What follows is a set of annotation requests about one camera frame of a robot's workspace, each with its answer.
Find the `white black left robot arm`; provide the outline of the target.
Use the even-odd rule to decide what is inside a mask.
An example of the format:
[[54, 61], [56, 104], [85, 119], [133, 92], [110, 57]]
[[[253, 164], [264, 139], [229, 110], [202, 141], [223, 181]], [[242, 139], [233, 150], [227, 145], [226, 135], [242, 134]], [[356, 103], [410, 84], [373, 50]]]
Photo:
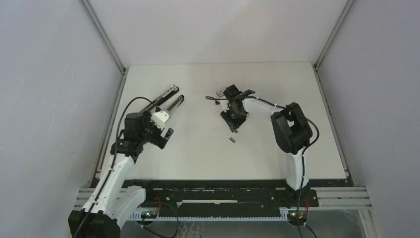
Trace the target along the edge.
[[166, 146], [173, 134], [173, 129], [169, 128], [162, 136], [169, 119], [170, 113], [166, 110], [130, 113], [125, 117], [124, 128], [111, 147], [105, 174], [82, 208], [73, 210], [68, 217], [72, 237], [118, 238], [123, 225], [139, 205], [153, 204], [154, 192], [140, 185], [128, 187], [120, 199], [117, 197], [145, 144], [160, 149]]

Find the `black stapler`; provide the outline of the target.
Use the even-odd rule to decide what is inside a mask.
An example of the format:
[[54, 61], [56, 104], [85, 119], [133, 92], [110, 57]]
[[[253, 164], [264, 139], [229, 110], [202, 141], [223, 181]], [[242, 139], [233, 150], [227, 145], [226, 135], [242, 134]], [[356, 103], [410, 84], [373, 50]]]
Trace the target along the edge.
[[180, 88], [176, 85], [170, 86], [166, 91], [164, 91], [160, 96], [155, 98], [152, 103], [148, 104], [145, 108], [143, 108], [140, 112], [143, 113], [144, 111], [150, 111], [154, 108], [154, 105], [160, 107], [164, 102], [169, 100], [172, 96], [179, 92]]

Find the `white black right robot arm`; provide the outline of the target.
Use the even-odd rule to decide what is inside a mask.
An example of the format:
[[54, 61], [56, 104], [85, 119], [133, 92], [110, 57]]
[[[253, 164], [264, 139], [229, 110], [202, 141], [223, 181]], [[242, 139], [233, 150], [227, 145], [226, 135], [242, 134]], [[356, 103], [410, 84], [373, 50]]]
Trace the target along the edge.
[[250, 114], [269, 119], [275, 141], [286, 154], [287, 202], [300, 206], [306, 200], [302, 188], [308, 185], [306, 174], [306, 150], [310, 147], [314, 124], [304, 116], [297, 103], [280, 106], [254, 95], [253, 90], [240, 91], [234, 84], [218, 91], [216, 104], [221, 105], [220, 113], [231, 132], [236, 133]]

